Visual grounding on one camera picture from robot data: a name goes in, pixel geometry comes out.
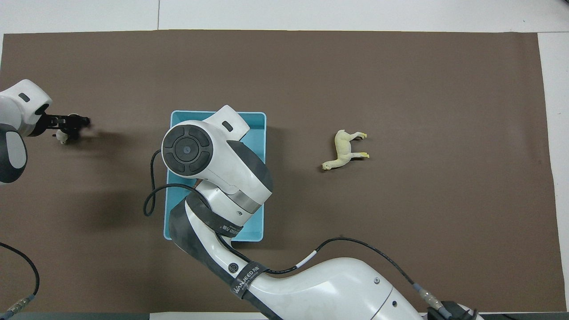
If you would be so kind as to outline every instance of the cable connector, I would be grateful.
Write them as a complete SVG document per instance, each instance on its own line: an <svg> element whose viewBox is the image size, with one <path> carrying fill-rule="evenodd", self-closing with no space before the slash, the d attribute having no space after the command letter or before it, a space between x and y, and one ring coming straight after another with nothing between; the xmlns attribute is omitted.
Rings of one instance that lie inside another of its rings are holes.
<svg viewBox="0 0 569 320"><path fill-rule="evenodd" d="M10 308L8 308L8 311L6 311L0 317L0 320L8 320L14 314L22 311L22 309L24 309L34 298L35 298L35 295L30 294L28 297L18 300L15 304L13 304Z"/></svg>
<svg viewBox="0 0 569 320"><path fill-rule="evenodd" d="M428 292L427 290L423 289L419 284L413 284L413 288L417 290L421 298L428 303L429 306L433 307L437 310L440 315L442 315L445 319L450 319L452 314L448 312L447 308L443 306L443 304L435 297L432 293Z"/></svg>

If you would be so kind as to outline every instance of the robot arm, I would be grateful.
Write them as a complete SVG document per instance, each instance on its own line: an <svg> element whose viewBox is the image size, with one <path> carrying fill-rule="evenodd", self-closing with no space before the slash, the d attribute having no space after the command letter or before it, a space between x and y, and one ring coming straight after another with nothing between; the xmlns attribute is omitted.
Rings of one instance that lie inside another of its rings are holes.
<svg viewBox="0 0 569 320"><path fill-rule="evenodd" d="M238 141L248 130L243 119L224 106L204 121L184 121L166 133L166 166L181 177L202 179L195 187L201 196L191 192L170 212L172 241L269 319L423 320L387 279L360 260L336 258L275 278L271 274L300 268L318 249L295 267L274 271L230 246L273 191L265 164ZM428 320L481 319L462 307L448 312L432 294L418 284L414 287L431 305Z"/></svg>
<svg viewBox="0 0 569 320"><path fill-rule="evenodd" d="M29 136L51 98L36 84L22 80L0 92L0 185L16 181L26 168L22 137Z"/></svg>
<svg viewBox="0 0 569 320"><path fill-rule="evenodd" d="M78 138L89 125L86 117L46 114L51 98L29 80L22 80L0 92L0 186L16 181L26 168L27 150L23 137L34 137L46 129L59 129L59 140Z"/></svg>
<svg viewBox="0 0 569 320"><path fill-rule="evenodd" d="M27 163L27 152L22 136L16 128L0 124L0 185L16 181Z"/></svg>

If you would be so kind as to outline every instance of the toy animal figurine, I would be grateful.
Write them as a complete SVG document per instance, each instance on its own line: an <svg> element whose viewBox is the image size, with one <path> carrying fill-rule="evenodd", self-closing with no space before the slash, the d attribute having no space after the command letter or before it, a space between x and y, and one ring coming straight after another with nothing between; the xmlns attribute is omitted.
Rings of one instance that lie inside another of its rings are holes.
<svg viewBox="0 0 569 320"><path fill-rule="evenodd" d="M369 154L366 152L352 152L352 145L350 144L350 141L358 137L364 139L367 138L368 135L363 132L349 134L345 130L339 130L334 138L338 159L322 163L322 169L330 170L341 167L348 163L352 158L369 158Z"/></svg>

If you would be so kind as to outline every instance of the white table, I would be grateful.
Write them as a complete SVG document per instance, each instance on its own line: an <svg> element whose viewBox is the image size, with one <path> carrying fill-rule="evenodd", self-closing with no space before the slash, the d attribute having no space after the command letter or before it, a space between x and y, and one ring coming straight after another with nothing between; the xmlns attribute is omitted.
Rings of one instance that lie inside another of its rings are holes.
<svg viewBox="0 0 569 320"><path fill-rule="evenodd" d="M569 4L564 0L0 1L0 40L8 33L164 29L538 32L569 292ZM568 294L566 301L569 307Z"/></svg>

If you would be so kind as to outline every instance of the light blue tray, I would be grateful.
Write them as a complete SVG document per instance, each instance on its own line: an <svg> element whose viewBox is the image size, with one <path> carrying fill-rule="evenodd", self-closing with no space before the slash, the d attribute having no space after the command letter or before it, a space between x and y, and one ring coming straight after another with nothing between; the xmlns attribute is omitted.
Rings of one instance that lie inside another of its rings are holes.
<svg viewBox="0 0 569 320"><path fill-rule="evenodd" d="M214 114L211 111L174 111L170 117L170 127L186 121L186 120L204 120ZM267 116L262 112L239 112L239 115L247 122L251 130L241 139L247 147L249 147L256 155L259 156L263 163L265 162L265 147L267 133ZM196 179L186 179L179 177L168 170L166 175L166 183L182 183L187 186L193 186ZM189 191L182 188L166 189L166 207L164 209L164 238L170 238L168 230L168 219L170 218L170 210L174 208L182 199L188 195ZM250 241L257 242L263 239L263 228L265 222L265 205L262 205L257 212L245 223L239 234L233 238L233 241Z"/></svg>

